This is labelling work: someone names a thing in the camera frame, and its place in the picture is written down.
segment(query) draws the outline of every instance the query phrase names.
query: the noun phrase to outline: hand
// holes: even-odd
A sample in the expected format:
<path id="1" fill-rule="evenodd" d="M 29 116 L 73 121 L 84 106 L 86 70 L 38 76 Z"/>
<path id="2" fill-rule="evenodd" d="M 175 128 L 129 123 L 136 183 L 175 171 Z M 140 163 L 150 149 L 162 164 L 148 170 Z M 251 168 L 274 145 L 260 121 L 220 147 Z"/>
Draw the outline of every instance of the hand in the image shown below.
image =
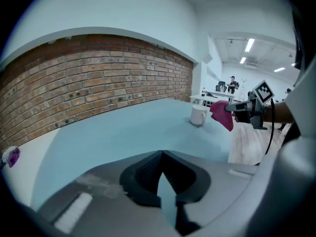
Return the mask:
<path id="1" fill-rule="evenodd" d="M 235 114 L 235 113 L 232 113 L 232 116 L 235 117 L 235 121 L 236 121 L 237 123 L 239 123 L 239 120 L 238 120 L 236 114 Z"/>

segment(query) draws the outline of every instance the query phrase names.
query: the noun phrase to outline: floor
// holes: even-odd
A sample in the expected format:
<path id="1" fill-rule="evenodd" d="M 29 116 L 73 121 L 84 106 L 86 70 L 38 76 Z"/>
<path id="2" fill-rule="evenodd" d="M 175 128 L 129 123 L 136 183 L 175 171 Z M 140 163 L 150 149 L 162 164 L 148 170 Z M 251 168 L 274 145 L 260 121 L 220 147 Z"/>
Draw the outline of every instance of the floor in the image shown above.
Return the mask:
<path id="1" fill-rule="evenodd" d="M 233 143 L 228 162 L 255 165 L 259 163 L 265 154 L 271 136 L 271 123 L 264 123 L 268 130 L 253 129 L 251 124 L 237 123 L 234 121 Z M 280 149 L 284 136 L 289 128 L 287 125 L 282 133 L 277 131 L 281 124 L 276 123 L 273 139 L 268 153 L 277 153 Z"/>

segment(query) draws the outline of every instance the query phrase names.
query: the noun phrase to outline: cup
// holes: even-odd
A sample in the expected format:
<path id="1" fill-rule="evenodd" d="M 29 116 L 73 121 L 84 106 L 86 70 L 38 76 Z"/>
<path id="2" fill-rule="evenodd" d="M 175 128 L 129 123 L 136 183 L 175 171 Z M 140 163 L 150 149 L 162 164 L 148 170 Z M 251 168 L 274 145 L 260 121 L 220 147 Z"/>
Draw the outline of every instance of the cup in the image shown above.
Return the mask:
<path id="1" fill-rule="evenodd" d="M 209 107 L 193 105 L 190 122 L 194 125 L 204 125 Z"/>

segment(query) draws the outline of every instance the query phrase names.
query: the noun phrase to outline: wire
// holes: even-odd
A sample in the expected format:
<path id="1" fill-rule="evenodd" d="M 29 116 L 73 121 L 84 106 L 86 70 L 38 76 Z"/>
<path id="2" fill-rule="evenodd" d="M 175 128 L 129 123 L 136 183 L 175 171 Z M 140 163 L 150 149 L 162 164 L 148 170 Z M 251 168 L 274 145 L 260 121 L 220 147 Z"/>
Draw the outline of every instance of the wire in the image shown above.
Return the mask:
<path id="1" fill-rule="evenodd" d="M 275 130 L 275 118 L 276 118 L 276 113 L 275 113 L 275 104 L 273 102 L 273 99 L 271 99 L 271 107 L 272 107 L 272 131 L 271 131 L 271 137 L 270 137 L 270 142 L 268 144 L 268 148 L 267 151 L 265 153 L 265 155 L 268 153 L 271 142 L 272 142 L 272 138 L 273 138 L 273 132 Z"/>

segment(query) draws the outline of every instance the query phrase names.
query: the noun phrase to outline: ceiling light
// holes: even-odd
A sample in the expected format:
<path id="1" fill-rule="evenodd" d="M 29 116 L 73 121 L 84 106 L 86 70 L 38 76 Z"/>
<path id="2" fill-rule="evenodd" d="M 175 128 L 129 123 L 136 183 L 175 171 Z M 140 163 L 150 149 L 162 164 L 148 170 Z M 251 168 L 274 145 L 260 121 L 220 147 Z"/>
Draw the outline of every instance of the ceiling light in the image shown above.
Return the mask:
<path id="1" fill-rule="evenodd" d="M 251 49 L 251 47 L 252 47 L 254 41 L 255 41 L 255 39 L 249 39 L 248 44 L 247 44 L 247 46 L 246 46 L 245 52 L 249 52 L 249 51 L 250 51 L 250 49 Z"/>
<path id="2" fill-rule="evenodd" d="M 243 64 L 245 62 L 246 57 L 242 57 L 240 64 Z"/>
<path id="3" fill-rule="evenodd" d="M 279 68 L 279 69 L 276 69 L 274 72 L 279 72 L 281 70 L 284 70 L 285 68 Z"/>

